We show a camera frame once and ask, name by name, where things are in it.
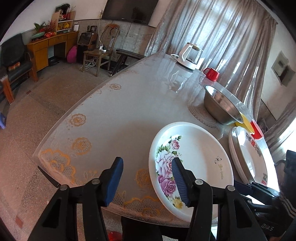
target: metal pivot bolt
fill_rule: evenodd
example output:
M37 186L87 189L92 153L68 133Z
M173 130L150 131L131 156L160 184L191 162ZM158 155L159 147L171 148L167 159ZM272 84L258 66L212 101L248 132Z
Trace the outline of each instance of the metal pivot bolt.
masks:
M196 185L202 185L203 184L203 180L201 180L201 179L196 179L194 182L195 182Z
M61 185L61 186L59 187L59 189L60 189L61 191L65 191L65 190L67 190L67 188L68 188L68 186L67 186L66 184Z
M228 189L229 191L233 192L233 191L235 190L235 187L234 187L234 186L231 186L231 185L229 185L229 186L227 186L227 189Z
M96 185L96 184L99 184L100 183L100 180L96 178L96 179L93 179L91 181L91 183L94 184L94 185Z

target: television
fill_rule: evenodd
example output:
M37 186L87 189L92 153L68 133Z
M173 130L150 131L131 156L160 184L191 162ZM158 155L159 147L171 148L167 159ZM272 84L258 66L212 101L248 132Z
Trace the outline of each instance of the television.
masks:
M148 25L158 0L108 0L102 19Z

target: curtain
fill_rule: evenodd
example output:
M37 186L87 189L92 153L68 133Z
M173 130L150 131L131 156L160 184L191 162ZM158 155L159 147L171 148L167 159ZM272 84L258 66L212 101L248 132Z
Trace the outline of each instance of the curtain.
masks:
M214 68L218 82L257 119L277 22L255 0L172 0L145 56L178 54L187 43L204 50L197 68Z
M296 151L296 96L292 98L275 124L264 133L265 141L275 162L285 159L286 151Z

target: yellow bowl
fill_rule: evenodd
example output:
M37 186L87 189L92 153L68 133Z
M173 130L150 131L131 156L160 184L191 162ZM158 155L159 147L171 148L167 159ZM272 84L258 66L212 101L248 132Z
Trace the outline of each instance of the yellow bowl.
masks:
M245 128L250 134L255 134L254 128L252 127L251 123L248 121L248 119L241 113L242 118L243 118L243 124L236 122L236 126L241 126Z

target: black leather armchair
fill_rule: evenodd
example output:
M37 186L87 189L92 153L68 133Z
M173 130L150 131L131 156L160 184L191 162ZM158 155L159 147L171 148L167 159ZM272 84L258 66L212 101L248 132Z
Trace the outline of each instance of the black leather armchair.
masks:
M7 68L17 62L20 62L20 66L8 72ZM15 100L12 94L11 84L26 73L29 73L35 82L38 81L34 55L24 45L22 35L17 34L1 45L0 92L4 92L10 104Z

